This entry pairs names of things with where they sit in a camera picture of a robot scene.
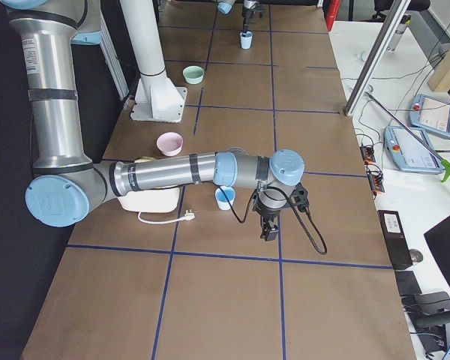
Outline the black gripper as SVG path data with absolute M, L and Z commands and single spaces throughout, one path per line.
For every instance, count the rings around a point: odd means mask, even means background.
M 242 15 L 244 21 L 243 21 L 243 27 L 242 27 L 241 33 L 243 35 L 246 35 L 248 33 L 249 22 L 254 18 L 255 14 L 258 14 L 258 17 L 260 19 L 262 19 L 263 14 L 264 14 L 264 7 L 262 5 L 255 5 L 252 8 L 246 8 L 246 7 L 242 8 L 241 15 Z
M 279 227 L 275 223 L 275 218 L 280 214 L 281 209 L 271 208 L 258 199 L 255 202 L 254 211 L 260 216 L 260 238 L 267 242 L 275 240 L 279 231 Z

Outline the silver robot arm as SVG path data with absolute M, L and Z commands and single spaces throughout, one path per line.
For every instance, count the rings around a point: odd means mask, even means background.
M 271 157 L 240 148 L 145 163 L 93 163 L 83 150 L 71 44 L 77 35 L 101 31 L 99 1 L 6 1 L 10 26 L 22 40 L 28 99 L 39 156 L 25 191 L 29 212 L 51 227 L 67 227 L 101 204 L 139 191 L 162 191 L 210 182 L 219 188 L 250 188 L 248 208 L 260 216 L 262 238 L 278 233 L 284 208 L 305 204 L 302 157 L 285 149 Z
M 236 0 L 217 1 L 217 10 L 222 14 L 228 14 L 233 9 L 235 3 Z M 243 0 L 241 8 L 241 15 L 243 18 L 241 33 L 244 35 L 249 31 L 251 20 L 254 18 L 255 14 L 257 14 L 259 18 L 262 18 L 264 12 L 265 8 L 259 1 Z

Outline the blue cup near arm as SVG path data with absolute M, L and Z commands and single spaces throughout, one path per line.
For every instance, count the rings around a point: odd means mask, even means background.
M 215 191 L 215 199 L 220 210 L 228 211 L 232 208 L 236 192 L 232 187 L 220 186 Z

